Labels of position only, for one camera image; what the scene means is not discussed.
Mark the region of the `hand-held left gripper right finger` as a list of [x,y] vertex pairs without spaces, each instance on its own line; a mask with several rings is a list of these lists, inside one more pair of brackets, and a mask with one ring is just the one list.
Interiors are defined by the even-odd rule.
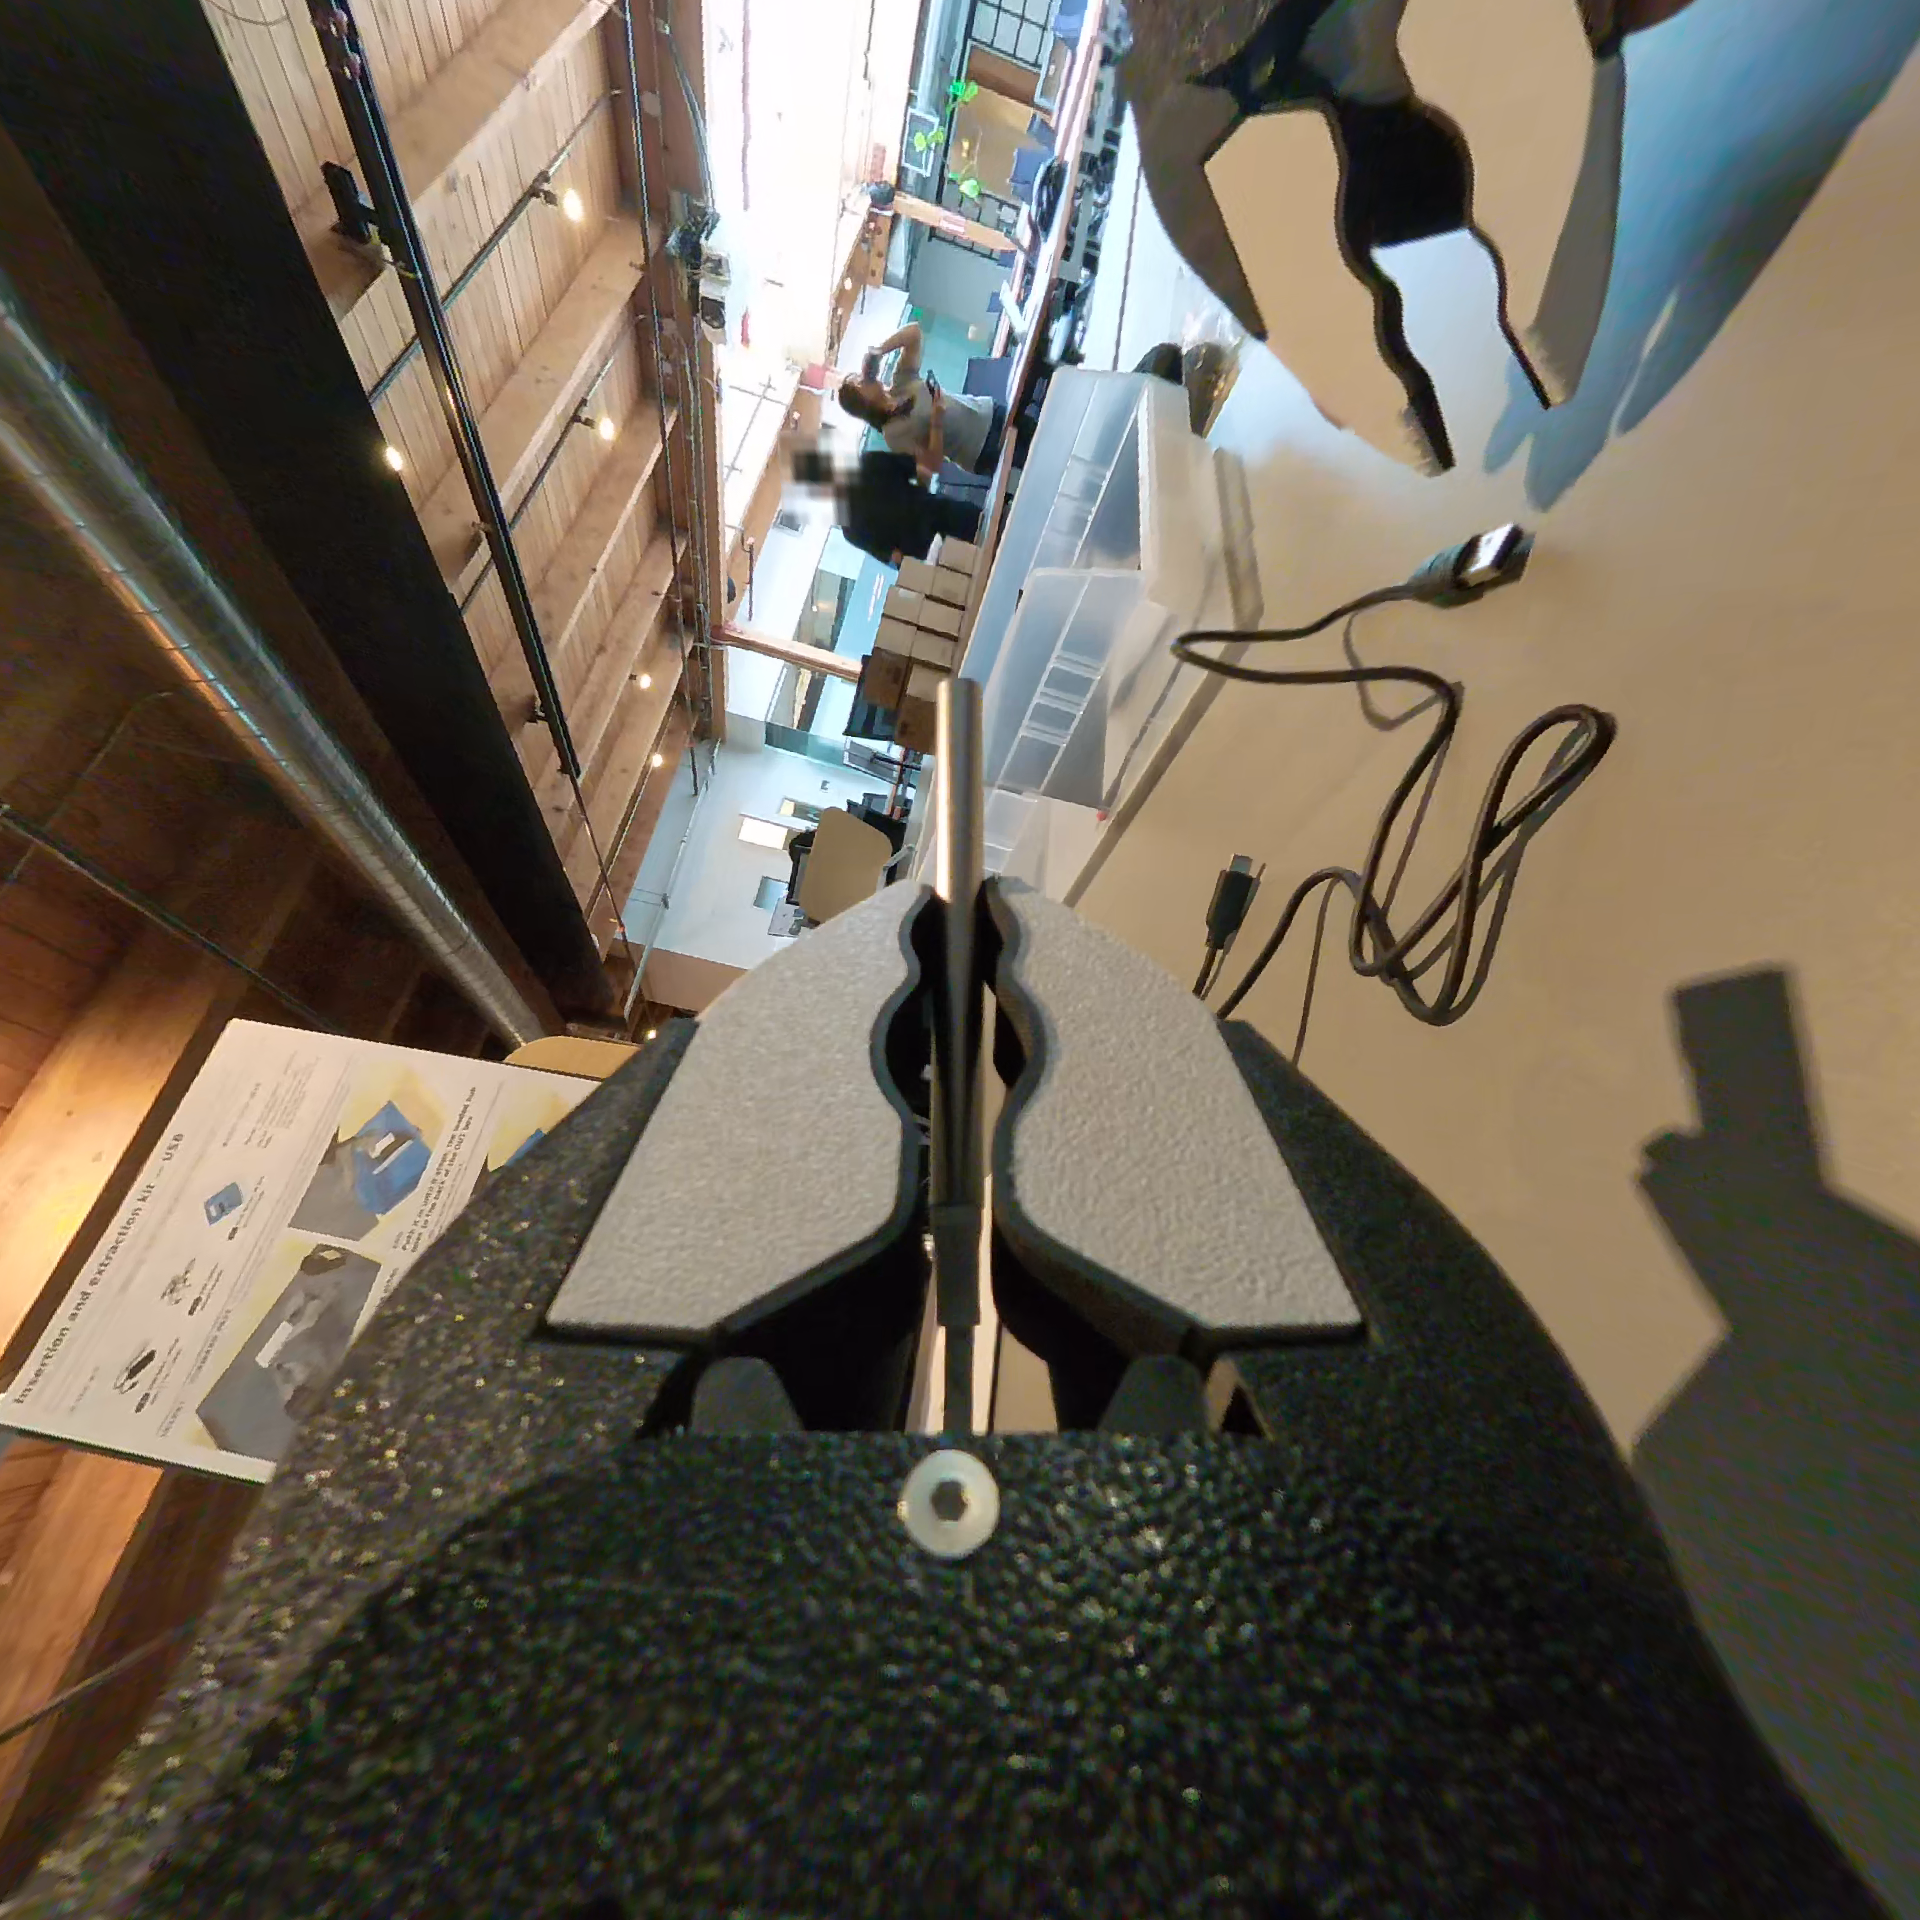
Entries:
[[1227,1025],[1111,930],[991,879],[993,1294],[1093,1429],[1130,1367],[1201,1379],[1243,1352],[1333,1345],[1365,1310]]

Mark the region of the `white usb hub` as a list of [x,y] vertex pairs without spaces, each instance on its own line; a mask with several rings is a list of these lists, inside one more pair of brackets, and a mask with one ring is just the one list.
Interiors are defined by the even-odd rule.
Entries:
[[937,696],[935,755],[940,960],[933,1047],[930,1198],[940,1212],[982,1198],[980,893],[986,875],[984,707],[979,683],[954,676]]

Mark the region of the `instruction sheet on stand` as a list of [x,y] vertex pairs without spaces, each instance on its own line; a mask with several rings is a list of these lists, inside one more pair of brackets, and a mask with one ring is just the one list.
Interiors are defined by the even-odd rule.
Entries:
[[234,1020],[4,1390],[4,1436],[266,1483],[383,1300],[603,1080]]

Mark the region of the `clear plastic bin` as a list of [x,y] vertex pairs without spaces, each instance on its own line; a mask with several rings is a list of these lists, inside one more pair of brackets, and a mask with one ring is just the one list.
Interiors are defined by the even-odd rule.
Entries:
[[1076,900],[1213,704],[1191,631],[1265,611],[1244,464],[1156,371],[1044,400],[962,673],[980,687],[982,868]]

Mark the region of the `rounded beige board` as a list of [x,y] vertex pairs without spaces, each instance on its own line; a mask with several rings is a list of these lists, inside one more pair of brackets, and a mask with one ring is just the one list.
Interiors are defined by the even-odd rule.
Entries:
[[803,918],[820,925],[870,900],[894,855],[891,836],[863,815],[846,807],[825,811],[798,866],[795,904]]

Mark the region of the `hanging green plant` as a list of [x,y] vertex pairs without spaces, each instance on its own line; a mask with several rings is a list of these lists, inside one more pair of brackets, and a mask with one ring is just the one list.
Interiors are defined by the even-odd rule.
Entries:
[[976,80],[960,77],[908,102],[900,151],[900,182],[908,192],[937,201],[951,187],[960,203],[986,200],[975,112],[980,92]]

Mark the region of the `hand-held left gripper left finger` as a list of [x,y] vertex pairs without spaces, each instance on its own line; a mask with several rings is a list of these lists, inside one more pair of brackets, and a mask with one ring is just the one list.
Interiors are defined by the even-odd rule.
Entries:
[[899,1429],[922,1331],[922,890],[746,971],[694,1023],[545,1323],[767,1363],[805,1429]]

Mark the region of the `stack of cardboard boxes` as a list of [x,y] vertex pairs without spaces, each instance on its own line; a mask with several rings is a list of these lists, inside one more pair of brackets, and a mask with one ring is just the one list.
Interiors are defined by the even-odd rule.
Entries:
[[930,706],[958,669],[972,631],[971,596],[982,548],[937,538],[926,558],[904,555],[884,588],[875,642],[856,679],[873,707]]

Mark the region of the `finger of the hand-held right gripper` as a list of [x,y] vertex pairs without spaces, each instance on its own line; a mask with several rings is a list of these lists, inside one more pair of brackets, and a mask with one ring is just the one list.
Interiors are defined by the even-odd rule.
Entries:
[[1244,297],[1243,328],[1313,405],[1416,472],[1454,466],[1433,377],[1396,283],[1347,231],[1347,151],[1324,102],[1243,117],[1206,157]]
[[1571,82],[1517,95],[1500,120],[1494,249],[1500,323],[1546,408],[1574,398],[1611,292],[1621,219],[1626,65],[1600,57],[1585,131]]

